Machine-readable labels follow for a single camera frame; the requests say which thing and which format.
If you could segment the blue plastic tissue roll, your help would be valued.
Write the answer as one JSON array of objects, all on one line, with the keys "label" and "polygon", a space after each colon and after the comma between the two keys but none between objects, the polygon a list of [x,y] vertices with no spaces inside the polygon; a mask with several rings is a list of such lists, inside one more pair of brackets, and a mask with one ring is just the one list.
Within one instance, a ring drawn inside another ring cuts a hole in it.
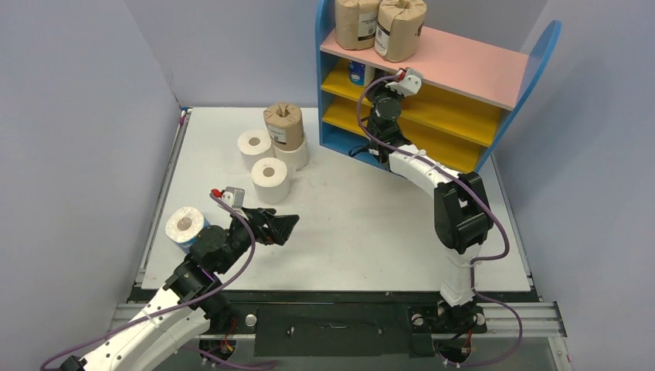
[{"label": "blue plastic tissue roll", "polygon": [[375,79],[376,68],[354,60],[348,61],[348,77],[356,86],[367,87]]}]

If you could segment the brown roll cloud logo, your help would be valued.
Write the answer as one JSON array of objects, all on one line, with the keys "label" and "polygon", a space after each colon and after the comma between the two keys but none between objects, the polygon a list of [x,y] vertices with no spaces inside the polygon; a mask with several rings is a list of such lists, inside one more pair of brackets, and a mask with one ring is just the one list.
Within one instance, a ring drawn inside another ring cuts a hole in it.
[{"label": "brown roll cloud logo", "polygon": [[423,0],[381,1],[374,43],[377,54],[393,63],[413,56],[419,48],[426,13]]}]

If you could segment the brown roll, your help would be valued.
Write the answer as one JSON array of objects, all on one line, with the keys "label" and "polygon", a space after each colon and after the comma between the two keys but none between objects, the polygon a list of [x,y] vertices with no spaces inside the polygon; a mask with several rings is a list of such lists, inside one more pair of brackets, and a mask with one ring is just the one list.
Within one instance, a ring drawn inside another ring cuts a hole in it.
[{"label": "brown roll", "polygon": [[374,46],[380,3],[379,0],[335,1],[335,33],[339,46],[347,50]]},{"label": "brown roll", "polygon": [[297,105],[283,102],[273,104],[263,112],[263,119],[277,148],[294,151],[303,143],[303,116]]}]

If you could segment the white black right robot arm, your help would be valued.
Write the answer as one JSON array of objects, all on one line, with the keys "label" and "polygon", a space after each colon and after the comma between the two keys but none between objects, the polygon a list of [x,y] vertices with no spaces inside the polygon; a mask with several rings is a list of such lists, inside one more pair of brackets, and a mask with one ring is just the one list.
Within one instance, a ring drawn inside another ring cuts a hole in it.
[{"label": "white black right robot arm", "polygon": [[445,303],[436,308],[436,320],[442,328],[454,330],[466,321],[466,309],[473,307],[471,260],[478,256],[493,226],[484,212],[488,200],[476,172],[448,168],[405,137],[399,126],[403,96],[395,92],[396,86],[388,80],[368,85],[362,96],[372,107],[362,127],[368,132],[373,157],[433,200],[435,232],[450,261],[439,290]]}]

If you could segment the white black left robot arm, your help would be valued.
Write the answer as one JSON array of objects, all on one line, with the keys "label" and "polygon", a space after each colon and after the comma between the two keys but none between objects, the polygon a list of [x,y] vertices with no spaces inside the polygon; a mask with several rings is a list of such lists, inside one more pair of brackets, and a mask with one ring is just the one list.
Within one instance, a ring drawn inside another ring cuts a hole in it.
[{"label": "white black left robot arm", "polygon": [[184,260],[137,315],[94,341],[96,348],[85,355],[66,352],[59,369],[152,370],[195,336],[225,330],[231,309],[218,276],[242,255],[253,259],[258,243],[284,245],[300,220],[268,208],[230,213],[229,227],[199,231]]}]

